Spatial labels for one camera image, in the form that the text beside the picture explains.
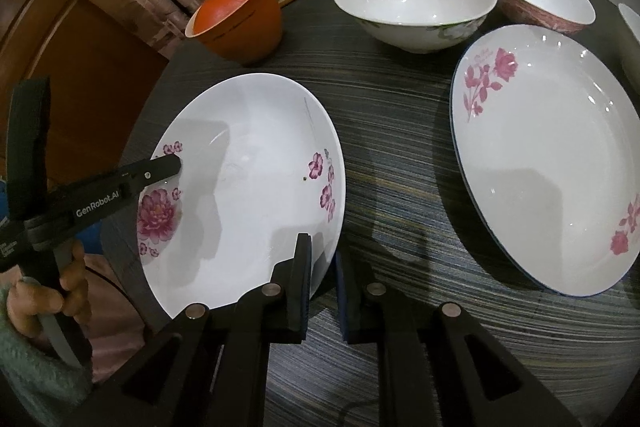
wooden cabinet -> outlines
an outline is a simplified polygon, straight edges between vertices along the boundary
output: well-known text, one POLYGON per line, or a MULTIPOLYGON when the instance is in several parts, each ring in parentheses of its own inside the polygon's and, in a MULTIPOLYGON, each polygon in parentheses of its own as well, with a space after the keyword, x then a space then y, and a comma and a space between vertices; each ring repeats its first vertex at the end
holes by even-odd
POLYGON ((49 178, 113 167, 166 63, 87 0, 0 0, 0 154, 15 83, 48 74, 49 178))

dark round table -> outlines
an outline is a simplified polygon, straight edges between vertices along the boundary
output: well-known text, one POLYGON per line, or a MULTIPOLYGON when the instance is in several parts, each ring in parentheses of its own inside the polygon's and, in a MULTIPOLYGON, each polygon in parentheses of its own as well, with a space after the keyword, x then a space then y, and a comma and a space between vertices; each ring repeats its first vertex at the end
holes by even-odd
MULTIPOLYGON (((591 0, 596 22, 577 41, 618 77, 634 104, 615 45, 616 7, 591 0)), ((342 237, 379 279, 432 304, 454 299, 474 314, 584 423, 598 425, 640 366, 640 287, 633 267, 612 289, 575 299, 540 289, 495 246, 466 192, 449 128, 449 86, 475 38, 507 21, 496 11, 471 40, 412 55, 368 36, 333 0, 283 11, 277 51, 253 68, 198 42, 176 51, 140 114, 122 163, 150 157, 178 113, 217 82, 267 71, 310 89, 334 121, 344 152, 342 237)), ((133 206, 105 222, 116 275, 154 329, 168 320, 138 259, 133 206)), ((330 282, 310 306, 302 346, 273 346, 266 426, 378 424, 376 348, 341 341, 330 282)))

hand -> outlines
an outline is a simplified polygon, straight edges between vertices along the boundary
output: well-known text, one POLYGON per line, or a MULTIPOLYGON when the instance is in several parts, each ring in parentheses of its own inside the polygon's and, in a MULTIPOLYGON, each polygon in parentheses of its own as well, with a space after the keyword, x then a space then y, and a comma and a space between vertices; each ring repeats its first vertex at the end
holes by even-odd
POLYGON ((68 291, 66 298, 60 292, 45 286, 36 286, 18 281, 10 290, 6 300, 6 310, 11 324, 18 333, 34 339, 42 326, 38 314, 55 314, 62 311, 74 317, 79 324, 87 324, 91 319, 91 304, 87 299, 89 285, 84 270, 84 248, 80 241, 72 247, 74 260, 60 277, 60 285, 68 291))

white porcelain plate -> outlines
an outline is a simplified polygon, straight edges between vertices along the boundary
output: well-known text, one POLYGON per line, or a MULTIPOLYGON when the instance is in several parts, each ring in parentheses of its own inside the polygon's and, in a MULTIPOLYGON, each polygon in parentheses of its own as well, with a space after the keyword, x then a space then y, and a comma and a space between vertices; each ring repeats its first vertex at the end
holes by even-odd
POLYGON ((581 44, 538 26, 478 39, 451 88, 472 199, 502 249, 563 294, 613 286, 640 250, 640 120, 581 44))
POLYGON ((169 316, 268 282, 300 232, 312 237, 316 291, 345 198, 340 142, 316 97, 276 74, 230 78, 175 118, 153 156, 171 153, 182 170, 141 194, 137 222, 146 279, 169 316))

green sleeve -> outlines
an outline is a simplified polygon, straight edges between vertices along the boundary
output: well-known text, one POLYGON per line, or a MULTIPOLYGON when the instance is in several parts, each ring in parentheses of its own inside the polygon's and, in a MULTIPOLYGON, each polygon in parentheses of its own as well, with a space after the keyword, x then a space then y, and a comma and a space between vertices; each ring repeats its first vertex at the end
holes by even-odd
POLYGON ((58 427, 91 392, 92 365, 68 367, 18 333, 6 311, 10 288, 0 287, 0 370, 34 420, 45 427, 58 427))

